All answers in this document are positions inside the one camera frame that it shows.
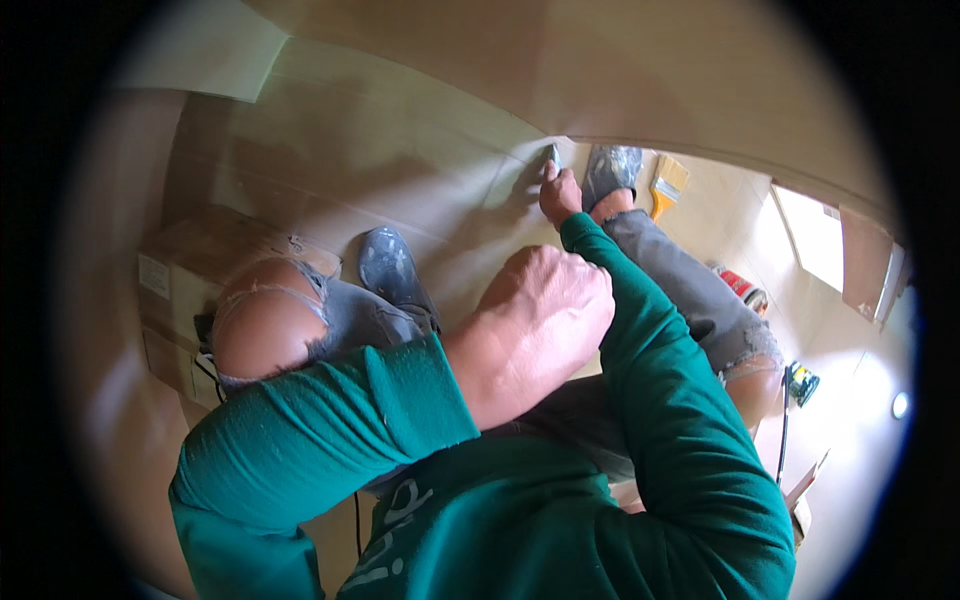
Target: hand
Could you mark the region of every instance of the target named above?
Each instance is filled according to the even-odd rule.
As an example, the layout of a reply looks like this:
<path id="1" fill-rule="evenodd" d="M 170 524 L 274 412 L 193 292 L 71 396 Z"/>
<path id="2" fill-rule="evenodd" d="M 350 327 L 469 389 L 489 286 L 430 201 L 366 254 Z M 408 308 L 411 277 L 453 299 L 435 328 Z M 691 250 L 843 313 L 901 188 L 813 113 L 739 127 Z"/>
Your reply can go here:
<path id="1" fill-rule="evenodd" d="M 610 274 L 579 254 L 539 246 L 511 256 L 442 339 L 477 428 L 513 420 L 563 385 L 600 347 L 613 309 Z"/>
<path id="2" fill-rule="evenodd" d="M 543 184 L 540 186 L 540 210 L 557 231 L 566 218 L 583 212 L 584 203 L 580 186 L 573 178 L 573 171 L 557 172 L 557 164 L 547 160 L 543 167 Z"/>

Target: floor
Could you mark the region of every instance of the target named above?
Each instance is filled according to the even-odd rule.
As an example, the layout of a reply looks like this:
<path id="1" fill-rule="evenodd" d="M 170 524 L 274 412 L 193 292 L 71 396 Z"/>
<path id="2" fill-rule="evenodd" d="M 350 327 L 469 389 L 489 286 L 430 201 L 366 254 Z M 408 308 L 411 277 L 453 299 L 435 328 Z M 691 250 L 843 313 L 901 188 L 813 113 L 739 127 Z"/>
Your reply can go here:
<path id="1" fill-rule="evenodd" d="M 358 235 L 391 225 L 451 328 L 507 256 L 528 244 L 559 245 L 529 189 L 551 142 L 582 175 L 587 145 L 550 137 L 407 67 L 291 38 L 256 104 L 191 94 L 167 173 L 163 221 L 224 204 L 341 255 L 343 278 L 353 281 Z M 644 190 L 656 158 L 645 152 Z M 698 259 L 719 260 L 765 288 L 781 349 L 787 360 L 799 357 L 837 293 L 797 263 L 768 195 L 771 178 L 676 158 L 690 184 L 662 228 Z M 642 192 L 637 205 L 650 204 Z M 594 360 L 580 374 L 598 371 Z M 363 502 L 369 516 L 372 500 Z M 328 590 L 355 563 L 351 504 L 308 527 Z"/>

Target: person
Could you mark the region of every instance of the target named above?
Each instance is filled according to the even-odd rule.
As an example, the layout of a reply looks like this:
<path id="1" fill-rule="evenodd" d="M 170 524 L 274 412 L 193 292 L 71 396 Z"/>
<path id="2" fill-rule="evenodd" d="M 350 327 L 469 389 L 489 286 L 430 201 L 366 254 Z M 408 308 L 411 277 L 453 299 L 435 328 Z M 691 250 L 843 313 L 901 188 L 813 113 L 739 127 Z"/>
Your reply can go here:
<path id="1" fill-rule="evenodd" d="M 586 213 L 572 173 L 545 171 L 540 207 L 566 252 L 511 256 L 451 331 L 388 228 L 360 252 L 366 290 L 275 260 L 225 292 L 213 346 L 228 401 L 189 434 L 170 487 L 201 597 L 322 597 L 298 523 L 361 488 L 380 501 L 344 598 L 787 594 L 792 528 L 744 418 L 677 306 L 605 232 L 642 222 L 632 198 L 607 200 L 633 194 Z M 600 379 L 565 383 L 598 347 Z M 565 435 L 551 414 L 606 419 L 619 440 Z M 624 456 L 646 513 L 610 496 Z"/>

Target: wall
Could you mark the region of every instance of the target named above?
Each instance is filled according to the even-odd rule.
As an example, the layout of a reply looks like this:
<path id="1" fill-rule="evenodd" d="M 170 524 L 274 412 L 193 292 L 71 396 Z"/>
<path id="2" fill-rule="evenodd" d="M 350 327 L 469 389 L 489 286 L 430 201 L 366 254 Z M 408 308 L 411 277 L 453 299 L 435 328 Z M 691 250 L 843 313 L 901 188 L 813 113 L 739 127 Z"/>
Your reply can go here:
<path id="1" fill-rule="evenodd" d="M 807 494 L 813 521 L 797 555 L 791 598 L 829 593 L 869 532 L 909 428 L 910 413 L 894 420 L 891 404 L 912 389 L 914 294 L 913 288 L 904 292 L 882 329 L 837 295 L 803 354 L 801 362 L 821 384 L 803 409 L 791 409 L 783 488 L 791 490 L 828 448 L 830 454 Z M 779 416 L 765 420 L 765 435 L 757 436 L 770 470 L 776 469 L 780 423 Z"/>
<path id="2" fill-rule="evenodd" d="M 287 37 L 240 0 L 171 2 L 141 34 L 112 84 L 256 102 Z"/>
<path id="3" fill-rule="evenodd" d="M 135 271 L 142 237 L 159 225 L 185 101 L 174 90 L 105 97 L 78 152 L 57 236 L 52 316 L 77 468 L 135 575 L 192 598 L 167 499 L 187 423 L 177 393 L 147 372 Z"/>
<path id="4" fill-rule="evenodd" d="M 548 134 L 769 173 L 896 229 L 845 92 L 770 4 L 246 2 L 294 36 L 410 66 Z"/>

